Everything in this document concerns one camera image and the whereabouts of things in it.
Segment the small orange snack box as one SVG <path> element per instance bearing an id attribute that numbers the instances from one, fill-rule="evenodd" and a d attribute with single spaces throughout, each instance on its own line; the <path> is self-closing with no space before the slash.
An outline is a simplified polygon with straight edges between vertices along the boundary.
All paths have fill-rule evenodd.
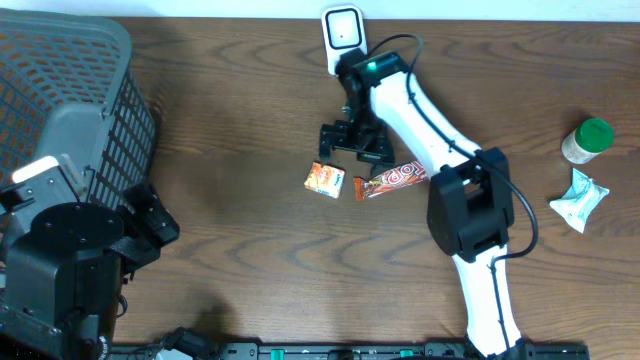
<path id="1" fill-rule="evenodd" d="M 344 178 L 344 170 L 314 162 L 304 181 L 304 187 L 307 190 L 337 199 L 340 196 Z"/>

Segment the red chocolate bar wrapper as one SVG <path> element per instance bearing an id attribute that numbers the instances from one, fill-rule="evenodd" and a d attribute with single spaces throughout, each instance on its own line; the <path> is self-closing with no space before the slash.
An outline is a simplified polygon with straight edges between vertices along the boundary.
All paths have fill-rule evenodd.
<path id="1" fill-rule="evenodd" d="M 425 182 L 428 179 L 429 176 L 425 168 L 418 161 L 386 170 L 369 180 L 355 177 L 356 200 L 364 201 L 395 189 Z"/>

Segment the white teal wipes packet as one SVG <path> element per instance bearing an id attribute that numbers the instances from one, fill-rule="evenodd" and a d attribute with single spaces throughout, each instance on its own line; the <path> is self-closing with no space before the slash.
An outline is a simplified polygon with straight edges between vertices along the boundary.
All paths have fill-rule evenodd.
<path id="1" fill-rule="evenodd" d="M 571 186 L 561 198 L 550 201 L 549 206 L 570 227 L 583 233 L 589 215 L 609 193 L 609 189 L 596 184 L 591 177 L 574 168 Z"/>

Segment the green lid jar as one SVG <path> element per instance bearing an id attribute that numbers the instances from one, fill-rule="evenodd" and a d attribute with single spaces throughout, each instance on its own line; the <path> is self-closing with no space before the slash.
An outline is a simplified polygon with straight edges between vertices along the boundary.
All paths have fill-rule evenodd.
<path id="1" fill-rule="evenodd" d="M 581 123 L 561 143 L 564 157 L 574 164 L 585 164 L 609 149 L 615 134 L 611 125 L 601 118 Z"/>

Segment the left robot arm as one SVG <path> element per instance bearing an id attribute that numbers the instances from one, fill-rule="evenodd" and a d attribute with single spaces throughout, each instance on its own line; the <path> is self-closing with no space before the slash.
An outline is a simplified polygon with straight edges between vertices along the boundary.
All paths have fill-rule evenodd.
<path id="1" fill-rule="evenodd" d="M 121 294 L 135 272 L 176 241 L 180 227 L 150 184 L 114 209 L 90 202 L 48 206 L 1 257 L 4 359 L 106 359 Z"/>

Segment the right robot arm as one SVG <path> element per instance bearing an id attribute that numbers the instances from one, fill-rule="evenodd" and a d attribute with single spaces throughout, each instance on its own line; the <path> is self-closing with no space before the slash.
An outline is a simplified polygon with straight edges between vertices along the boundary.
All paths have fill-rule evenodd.
<path id="1" fill-rule="evenodd" d="M 362 162 L 387 165 L 387 135 L 396 133 L 429 180 L 427 226 L 454 261 L 471 346 L 486 359 L 514 355 L 522 335 L 511 310 L 505 261 L 519 191 L 506 156 L 460 133 L 422 91 L 412 65 L 394 51 L 331 51 L 328 71 L 346 93 L 347 118 L 321 128 L 320 158 L 346 150 Z"/>

